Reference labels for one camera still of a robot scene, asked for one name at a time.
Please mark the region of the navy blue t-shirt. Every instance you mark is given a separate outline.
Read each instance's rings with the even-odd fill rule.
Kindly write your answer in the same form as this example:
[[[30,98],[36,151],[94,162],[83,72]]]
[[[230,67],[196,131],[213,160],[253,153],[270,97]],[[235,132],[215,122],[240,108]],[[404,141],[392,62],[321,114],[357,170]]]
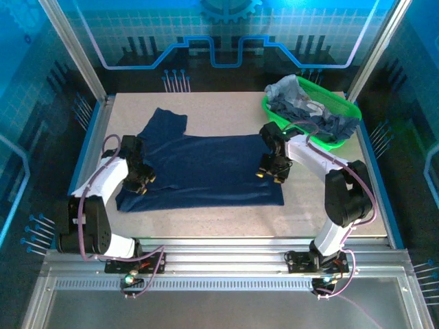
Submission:
[[[117,210],[146,212],[222,206],[282,206],[280,184],[259,178],[260,159],[269,149],[258,134],[187,135],[188,117],[157,108],[139,133],[141,159],[156,179],[145,194],[122,188]]]

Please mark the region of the pale white t-shirt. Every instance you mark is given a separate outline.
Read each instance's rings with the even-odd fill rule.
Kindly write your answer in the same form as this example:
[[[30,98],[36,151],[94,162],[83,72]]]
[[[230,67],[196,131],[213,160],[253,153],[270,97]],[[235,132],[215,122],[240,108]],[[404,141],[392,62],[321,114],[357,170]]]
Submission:
[[[303,101],[305,110],[312,116],[321,116],[325,110],[325,106],[317,101],[306,99]]]

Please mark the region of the light grey-blue t-shirt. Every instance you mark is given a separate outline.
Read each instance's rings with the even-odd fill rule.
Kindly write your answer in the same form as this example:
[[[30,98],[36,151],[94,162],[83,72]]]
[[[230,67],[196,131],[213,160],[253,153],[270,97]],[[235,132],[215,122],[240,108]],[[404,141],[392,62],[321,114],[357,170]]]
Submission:
[[[298,77],[294,74],[287,75],[278,82],[267,85],[264,92],[270,101],[277,97],[282,97],[290,103],[310,100],[309,95],[300,86]]]

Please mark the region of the dark slate blue t-shirt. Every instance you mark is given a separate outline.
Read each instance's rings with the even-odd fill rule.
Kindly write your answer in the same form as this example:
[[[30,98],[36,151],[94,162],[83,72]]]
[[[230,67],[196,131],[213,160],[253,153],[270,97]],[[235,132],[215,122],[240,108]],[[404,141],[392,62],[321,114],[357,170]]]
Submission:
[[[290,103],[284,99],[268,101],[268,110],[286,121],[281,127],[290,129],[293,123],[304,131],[313,132],[319,128],[316,137],[325,143],[338,143],[349,139],[359,125],[359,118],[343,114],[332,114],[325,106],[321,116],[310,116],[303,106],[303,101]]]

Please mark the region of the green plastic basket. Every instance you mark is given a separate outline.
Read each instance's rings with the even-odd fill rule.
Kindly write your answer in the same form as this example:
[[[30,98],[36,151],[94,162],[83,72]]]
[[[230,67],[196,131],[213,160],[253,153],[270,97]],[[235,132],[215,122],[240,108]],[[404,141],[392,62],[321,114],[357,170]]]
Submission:
[[[304,91],[309,95],[311,100],[317,101],[321,104],[323,104],[324,106],[326,106],[329,111],[332,114],[343,114],[346,115],[348,117],[357,117],[359,118],[359,120],[361,121],[361,111],[360,109],[354,105],[353,103],[345,100],[345,98],[343,98],[342,96],[339,96],[313,82],[310,82],[309,80],[306,80],[303,77],[297,76],[298,80],[299,80],[299,84],[300,86],[304,89]],[[268,110],[268,97],[265,95],[263,97],[263,100],[261,102],[261,107],[263,109],[263,111],[266,113],[268,120],[269,121],[273,121],[275,122],[282,130],[283,129],[287,129],[289,130],[287,127],[282,128],[281,124],[282,123],[286,123],[286,121],[284,121],[283,119],[281,119],[280,117],[278,117],[277,115],[271,113]],[[304,132],[305,134],[310,134],[306,131],[304,131],[302,128],[300,128],[298,126],[298,122],[297,123],[293,123],[293,126],[290,128],[298,128],[300,131]],[[316,137],[316,135],[311,137],[311,140],[318,144],[319,146],[321,146],[322,148],[326,149],[326,150],[331,150],[331,149],[336,149],[338,147],[341,147],[345,141],[341,141],[338,143],[325,143],[322,142],[319,138]]]

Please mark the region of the small board with green light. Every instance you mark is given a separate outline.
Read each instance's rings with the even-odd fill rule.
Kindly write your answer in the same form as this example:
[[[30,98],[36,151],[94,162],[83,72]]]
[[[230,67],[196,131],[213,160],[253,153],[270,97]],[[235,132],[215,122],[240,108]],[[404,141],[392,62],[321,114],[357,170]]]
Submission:
[[[143,279],[139,278],[138,275],[139,275],[139,271],[134,269],[131,270],[128,274],[126,274],[124,278],[121,280],[120,291],[126,299],[136,297],[137,293],[131,292],[129,291],[129,289],[132,287],[137,287],[143,283]]]
[[[328,300],[338,296],[344,288],[337,288],[337,283],[342,280],[342,274],[335,274],[331,277],[313,278],[311,280],[311,293],[317,297],[317,300]]]

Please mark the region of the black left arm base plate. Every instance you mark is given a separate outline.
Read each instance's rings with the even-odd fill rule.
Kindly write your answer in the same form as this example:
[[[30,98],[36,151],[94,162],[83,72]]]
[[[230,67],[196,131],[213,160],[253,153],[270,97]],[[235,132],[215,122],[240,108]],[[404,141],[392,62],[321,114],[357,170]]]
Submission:
[[[161,261],[158,261],[160,254],[160,252],[157,252],[144,260],[136,262],[107,260],[105,263],[104,272],[128,274],[131,271],[137,271],[139,274],[153,274],[155,267],[158,265],[157,273],[162,274],[165,271],[166,253],[163,253]]]

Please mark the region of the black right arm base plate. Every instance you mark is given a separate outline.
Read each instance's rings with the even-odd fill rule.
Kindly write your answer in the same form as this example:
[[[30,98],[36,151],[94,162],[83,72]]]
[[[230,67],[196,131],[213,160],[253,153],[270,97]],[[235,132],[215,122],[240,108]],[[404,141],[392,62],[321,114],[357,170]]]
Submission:
[[[322,256],[315,251],[288,251],[284,253],[284,261],[289,273],[345,274],[349,272],[349,265],[344,252]]]

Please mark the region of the aluminium mounting rail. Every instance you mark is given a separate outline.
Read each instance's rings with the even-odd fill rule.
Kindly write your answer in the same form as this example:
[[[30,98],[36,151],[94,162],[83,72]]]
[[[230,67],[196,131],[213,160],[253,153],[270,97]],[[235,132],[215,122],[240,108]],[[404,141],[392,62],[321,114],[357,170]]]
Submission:
[[[165,275],[171,277],[268,277],[287,275],[284,254],[306,252],[311,240],[282,237],[142,239],[150,251],[163,245]],[[346,247],[354,252],[357,278],[412,275],[414,268],[405,249],[394,249],[384,237],[354,236]]]

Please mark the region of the aluminium frame post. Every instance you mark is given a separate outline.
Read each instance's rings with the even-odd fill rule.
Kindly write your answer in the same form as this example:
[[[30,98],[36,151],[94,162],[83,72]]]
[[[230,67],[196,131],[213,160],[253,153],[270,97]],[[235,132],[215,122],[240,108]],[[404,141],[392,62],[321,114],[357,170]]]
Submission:
[[[107,92],[100,82],[95,69],[88,59],[58,1],[38,0],[38,2],[60,37],[64,47],[69,52],[71,59],[74,61],[93,96],[99,103],[106,104],[108,99]]]
[[[354,103],[360,92],[366,85],[376,65],[382,57],[384,51],[388,48],[392,37],[397,31],[401,21],[405,17],[408,8],[411,6],[413,0],[394,0],[390,12],[372,44],[372,47],[366,54],[364,61],[357,74],[355,75],[347,92],[347,99]]]

